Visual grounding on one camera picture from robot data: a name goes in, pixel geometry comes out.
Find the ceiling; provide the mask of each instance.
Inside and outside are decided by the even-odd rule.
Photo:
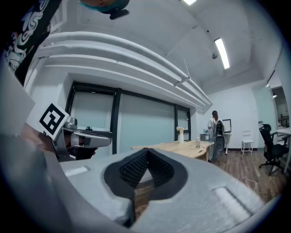
[[[266,78],[281,51],[269,22],[261,17],[260,23],[255,23],[258,11],[249,1],[197,0],[188,6],[179,0],[131,0],[127,9],[128,16],[110,20],[108,15],[70,0],[61,31],[101,32],[138,43],[183,72],[187,73],[188,68],[192,80],[206,94],[229,88],[230,84],[234,87]],[[211,57],[218,52],[214,43],[218,37],[228,55],[227,70],[219,56]],[[273,56],[267,59],[270,48]]]

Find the white vase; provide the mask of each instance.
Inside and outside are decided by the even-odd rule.
[[[184,132],[180,132],[179,134],[179,144],[183,144],[184,143]]]

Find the black office chair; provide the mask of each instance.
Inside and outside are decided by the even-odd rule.
[[[282,138],[285,141],[284,145],[281,144],[274,145],[273,143],[274,135],[277,133],[275,132],[270,134],[271,126],[268,124],[263,124],[263,127],[259,128],[259,130],[265,142],[264,157],[267,159],[267,162],[261,164],[259,168],[266,165],[272,165],[272,169],[273,166],[276,166],[282,169],[283,172],[284,168],[280,166],[281,162],[278,161],[278,159],[281,158],[284,154],[287,154],[289,152],[289,149],[286,147],[286,143],[290,135]]]

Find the brown plank floor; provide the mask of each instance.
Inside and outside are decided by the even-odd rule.
[[[212,161],[213,164],[237,178],[243,184],[246,184],[246,180],[257,182],[255,192],[267,203],[282,193],[287,178],[281,171],[276,171],[268,176],[271,166],[263,166],[259,169],[259,166],[265,162],[266,159],[263,154],[257,151],[253,151],[253,154],[247,152],[244,155],[240,151],[229,151],[227,155],[223,153]],[[252,190],[255,189],[254,182],[247,181],[247,183]],[[142,183],[135,189],[136,218],[146,209],[151,190],[153,190],[152,182]]]

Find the fluorescent light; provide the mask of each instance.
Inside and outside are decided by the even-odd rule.
[[[216,46],[218,48],[218,51],[220,53],[220,57],[222,59],[223,62],[223,66],[225,69],[229,68],[229,62],[228,62],[228,58],[227,58],[227,54],[226,54],[226,49],[224,47],[223,41],[221,38],[218,38],[214,41],[216,43]]]
[[[196,2],[196,0],[184,0],[188,5],[191,5],[193,2]]]

